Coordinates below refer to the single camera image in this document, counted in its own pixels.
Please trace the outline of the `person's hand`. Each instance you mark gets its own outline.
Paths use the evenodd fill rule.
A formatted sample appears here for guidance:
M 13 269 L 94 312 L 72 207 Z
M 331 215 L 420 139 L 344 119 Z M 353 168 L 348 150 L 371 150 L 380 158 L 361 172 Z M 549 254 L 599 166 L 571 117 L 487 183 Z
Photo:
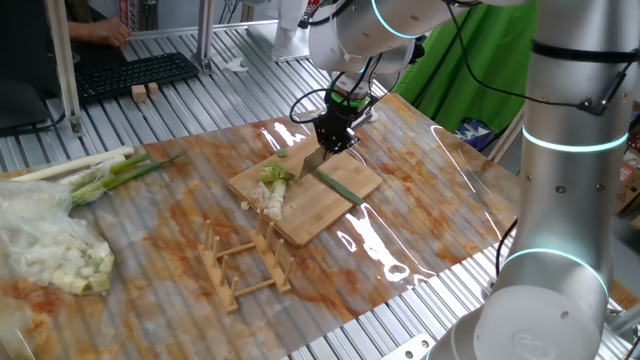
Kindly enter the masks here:
M 120 47 L 132 32 L 118 19 L 108 18 L 88 25 L 86 39 L 89 43 Z

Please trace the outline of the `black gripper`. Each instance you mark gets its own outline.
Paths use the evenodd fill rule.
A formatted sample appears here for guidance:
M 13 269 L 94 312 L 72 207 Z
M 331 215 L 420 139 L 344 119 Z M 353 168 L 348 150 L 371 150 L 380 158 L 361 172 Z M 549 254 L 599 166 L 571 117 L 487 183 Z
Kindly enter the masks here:
M 359 137 L 353 130 L 360 128 L 367 122 L 368 113 L 365 110 L 346 105 L 330 106 L 313 118 L 318 144 L 325 150 L 332 150 L 333 154 L 340 154 L 357 144 Z M 345 125 L 351 129 L 346 129 L 333 136 L 332 131 L 327 129 L 331 124 Z

